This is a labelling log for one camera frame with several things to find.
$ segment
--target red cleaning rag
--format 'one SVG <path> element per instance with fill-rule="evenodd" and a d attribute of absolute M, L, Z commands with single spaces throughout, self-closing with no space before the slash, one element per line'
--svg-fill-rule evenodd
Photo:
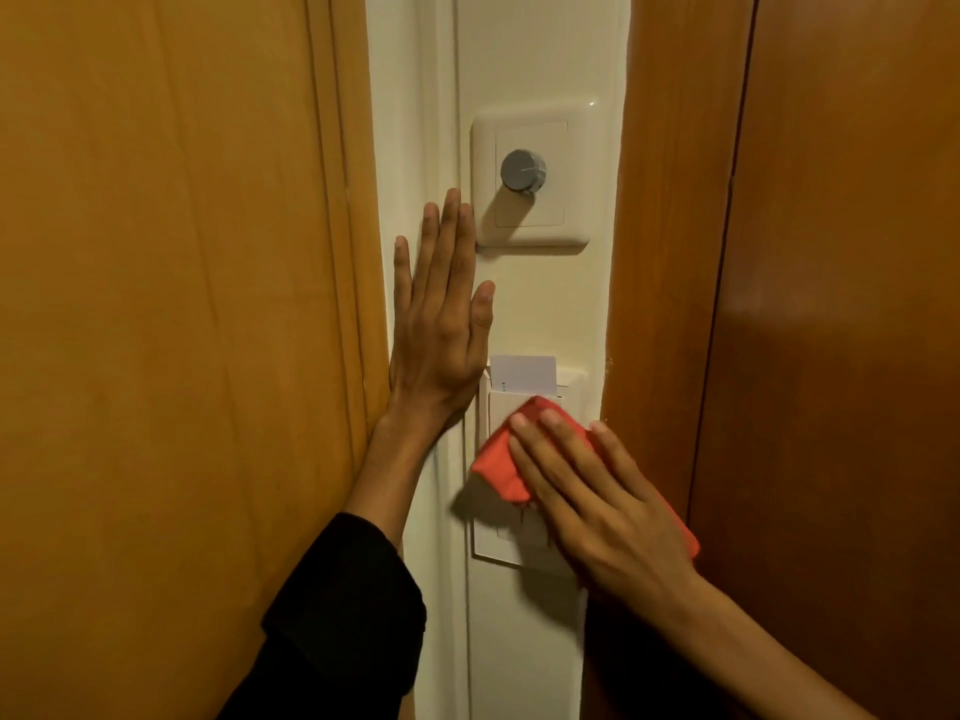
<path fill-rule="evenodd" d="M 580 426 L 576 419 L 549 399 L 542 396 L 533 396 L 523 402 L 516 411 L 520 412 L 530 422 L 535 423 L 540 419 L 541 412 L 546 409 L 552 409 L 563 417 L 566 422 L 576 430 L 577 434 L 580 435 L 583 443 L 591 450 L 594 449 L 591 441 L 587 439 L 587 430 Z M 489 436 L 489 439 L 484 442 L 484 445 L 480 448 L 480 452 L 477 454 L 477 458 L 474 459 L 473 464 L 470 466 L 470 470 L 481 475 L 487 483 L 493 486 L 498 496 L 504 500 L 510 503 L 526 503 L 530 501 L 530 491 L 523 482 L 520 473 L 517 472 L 514 459 L 510 456 L 510 448 L 507 446 L 509 440 L 510 429 L 507 426 L 507 422 L 504 422 Z M 690 532 L 690 529 L 684 524 L 684 521 L 680 520 L 680 516 L 673 511 L 673 508 L 670 508 L 669 503 L 666 502 L 664 497 L 659 493 L 657 493 L 656 496 L 659 497 L 660 500 L 663 500 L 666 507 L 670 509 L 670 515 L 677 521 L 677 524 L 683 532 L 683 541 L 686 543 L 686 550 L 690 554 L 690 558 L 695 558 L 696 555 L 700 553 L 700 541 L 697 540 L 696 535 Z"/>

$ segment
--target forearm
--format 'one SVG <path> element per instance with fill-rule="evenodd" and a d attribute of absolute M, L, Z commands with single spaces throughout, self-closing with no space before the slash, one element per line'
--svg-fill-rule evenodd
<path fill-rule="evenodd" d="M 692 665 L 766 720 L 873 717 L 702 578 L 683 616 L 662 630 Z"/>
<path fill-rule="evenodd" d="M 403 410 L 387 410 L 373 428 L 344 513 L 368 520 L 400 547 L 417 481 L 437 430 Z"/>

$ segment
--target gray knob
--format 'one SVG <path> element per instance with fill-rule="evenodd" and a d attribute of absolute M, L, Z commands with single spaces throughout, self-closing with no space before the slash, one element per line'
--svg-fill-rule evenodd
<path fill-rule="evenodd" d="M 515 148 L 500 165 L 500 179 L 511 192 L 532 195 L 546 182 L 546 164 L 539 154 Z"/>

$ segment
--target hand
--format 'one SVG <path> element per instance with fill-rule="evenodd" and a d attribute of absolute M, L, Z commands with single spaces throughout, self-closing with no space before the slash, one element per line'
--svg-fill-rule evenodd
<path fill-rule="evenodd" d="M 590 425 L 594 453 L 556 411 L 540 421 L 510 419 L 510 454 L 558 547 L 594 591 L 665 629 L 699 577 L 664 498 L 605 424 Z"/>
<path fill-rule="evenodd" d="M 410 247 L 396 238 L 393 253 L 393 353 L 388 412 L 423 427 L 432 443 L 460 420 L 487 365 L 494 323 L 494 283 L 474 289 L 474 210 L 451 189 L 443 203 L 423 208 L 416 272 Z"/>

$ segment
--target black long sleeve shirt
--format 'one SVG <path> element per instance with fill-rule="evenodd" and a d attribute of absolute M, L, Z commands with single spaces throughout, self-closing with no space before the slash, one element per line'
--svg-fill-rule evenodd
<path fill-rule="evenodd" d="M 341 512 L 283 584 L 262 626 L 267 639 L 221 720 L 396 720 L 417 675 L 426 607 L 387 537 Z"/>

